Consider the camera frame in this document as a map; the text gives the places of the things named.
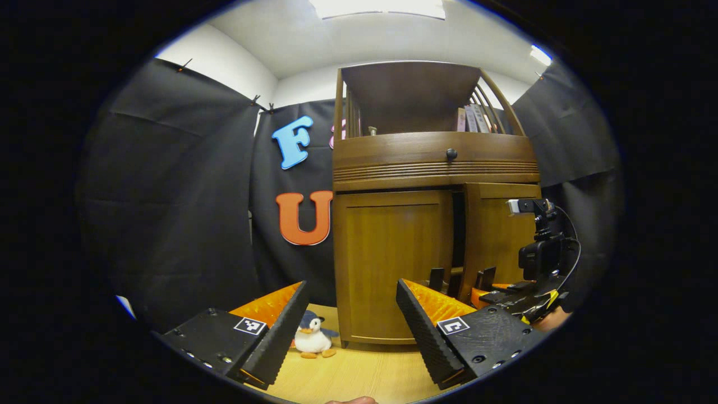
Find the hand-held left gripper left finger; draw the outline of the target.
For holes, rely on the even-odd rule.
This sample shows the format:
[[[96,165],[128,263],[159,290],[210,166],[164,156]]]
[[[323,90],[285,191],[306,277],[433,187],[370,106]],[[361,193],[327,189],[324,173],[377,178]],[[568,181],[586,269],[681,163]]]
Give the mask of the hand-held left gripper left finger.
[[[235,310],[211,307],[162,333],[160,340],[219,377],[267,389],[307,309],[307,289],[301,281]]]

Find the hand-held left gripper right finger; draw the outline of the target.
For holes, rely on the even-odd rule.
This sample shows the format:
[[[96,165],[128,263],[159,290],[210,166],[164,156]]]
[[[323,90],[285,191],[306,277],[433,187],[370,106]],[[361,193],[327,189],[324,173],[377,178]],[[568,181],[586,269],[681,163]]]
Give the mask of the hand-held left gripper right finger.
[[[474,309],[408,279],[397,282],[397,305],[439,389],[489,378],[547,337],[499,305]]]

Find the wooden double-door shoe cabinet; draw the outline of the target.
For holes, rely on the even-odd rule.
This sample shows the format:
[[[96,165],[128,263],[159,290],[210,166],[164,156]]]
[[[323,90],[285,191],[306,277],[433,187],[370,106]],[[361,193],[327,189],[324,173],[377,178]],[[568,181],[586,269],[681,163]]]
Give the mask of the wooden double-door shoe cabinet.
[[[368,126],[375,126],[377,135],[457,131],[457,108],[474,103],[484,107],[491,123],[490,134],[528,138],[505,95],[480,67],[433,61],[374,62],[341,67],[338,71],[334,122],[343,123],[344,129],[334,135],[334,145],[339,140],[370,136]],[[454,291],[457,299],[464,267],[463,188],[467,182],[500,181],[497,177],[478,176],[400,177],[348,182],[335,182],[332,179],[332,191],[333,200],[339,194],[450,191],[453,213],[452,261],[455,255],[462,257],[458,264],[462,272]],[[504,183],[539,186],[540,181]],[[331,224],[333,230],[333,202]],[[452,268],[453,263],[445,270],[444,283],[450,282]]]

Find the wooden cabinet drawer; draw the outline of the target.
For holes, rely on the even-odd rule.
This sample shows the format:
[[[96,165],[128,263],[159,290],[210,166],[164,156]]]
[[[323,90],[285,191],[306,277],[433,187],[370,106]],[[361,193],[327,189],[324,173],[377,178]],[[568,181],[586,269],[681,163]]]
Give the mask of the wooden cabinet drawer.
[[[457,150],[454,161],[446,158],[449,148]],[[348,138],[334,145],[335,182],[429,176],[540,181],[537,158],[526,136],[426,131]]]

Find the penguin plush toy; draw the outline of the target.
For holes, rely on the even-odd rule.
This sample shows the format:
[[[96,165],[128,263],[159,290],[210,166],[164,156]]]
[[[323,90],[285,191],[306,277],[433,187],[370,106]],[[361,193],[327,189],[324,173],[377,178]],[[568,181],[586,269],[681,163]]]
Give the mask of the penguin plush toy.
[[[339,332],[323,327],[325,318],[316,315],[312,310],[305,310],[294,335],[294,347],[305,359],[318,356],[329,358],[336,355],[333,348],[333,338],[339,337]]]

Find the black backdrop cloth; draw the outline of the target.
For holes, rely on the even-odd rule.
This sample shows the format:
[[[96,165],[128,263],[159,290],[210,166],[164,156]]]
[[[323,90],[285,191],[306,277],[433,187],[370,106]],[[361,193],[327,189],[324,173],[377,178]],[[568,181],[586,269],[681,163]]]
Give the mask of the black backdrop cloth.
[[[337,307],[333,150],[336,95],[262,112],[201,74],[149,62],[88,135],[77,186],[89,259],[136,319],[168,332],[306,281]],[[577,238],[561,260],[574,312],[599,284],[625,209],[612,132],[582,80],[554,61],[511,104],[540,172],[552,227]]]

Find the ceiling light panel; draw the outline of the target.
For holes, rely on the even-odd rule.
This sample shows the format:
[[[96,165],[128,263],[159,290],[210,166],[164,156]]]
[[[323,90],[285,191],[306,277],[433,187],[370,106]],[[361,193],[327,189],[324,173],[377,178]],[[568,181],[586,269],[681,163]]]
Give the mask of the ceiling light panel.
[[[327,20],[364,13],[400,13],[444,20],[442,0],[309,0],[318,16]]]

